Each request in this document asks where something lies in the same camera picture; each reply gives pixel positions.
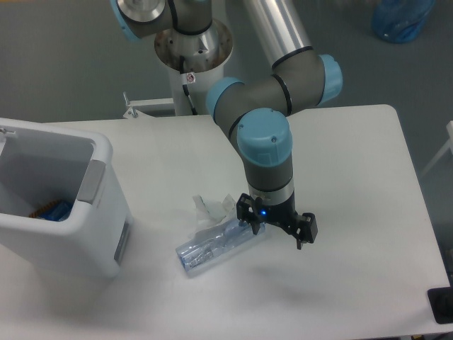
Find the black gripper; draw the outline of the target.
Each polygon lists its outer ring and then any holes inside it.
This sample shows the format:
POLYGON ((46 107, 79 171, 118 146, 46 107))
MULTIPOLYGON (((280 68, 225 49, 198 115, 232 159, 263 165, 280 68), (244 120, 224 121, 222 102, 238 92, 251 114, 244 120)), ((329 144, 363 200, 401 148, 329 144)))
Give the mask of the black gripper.
POLYGON ((251 226, 254 235, 259 233, 263 223, 280 227, 296 239, 298 250, 306 243, 313 244, 318 234, 315 214, 296 213, 294 193, 277 205, 269 205, 262 198, 253 199, 242 193, 236 203, 236 216, 251 226))

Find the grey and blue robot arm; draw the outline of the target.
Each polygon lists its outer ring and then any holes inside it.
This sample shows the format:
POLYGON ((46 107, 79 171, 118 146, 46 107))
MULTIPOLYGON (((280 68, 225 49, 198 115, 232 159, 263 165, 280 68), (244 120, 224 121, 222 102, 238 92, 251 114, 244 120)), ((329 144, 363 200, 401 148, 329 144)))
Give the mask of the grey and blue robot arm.
POLYGON ((192 115, 209 114, 240 156, 248 192, 236 204, 239 220, 258 233, 267 223, 284 230, 297 245, 313 243, 314 214, 295 208, 292 133, 288 117, 335 98, 343 86, 339 64, 314 51, 291 1, 247 1, 272 75, 255 84, 213 79, 199 106, 194 85, 201 73, 217 69, 231 55, 232 41, 214 19, 210 1, 112 1, 111 9, 130 40, 154 36, 161 61, 180 77, 175 103, 192 115))

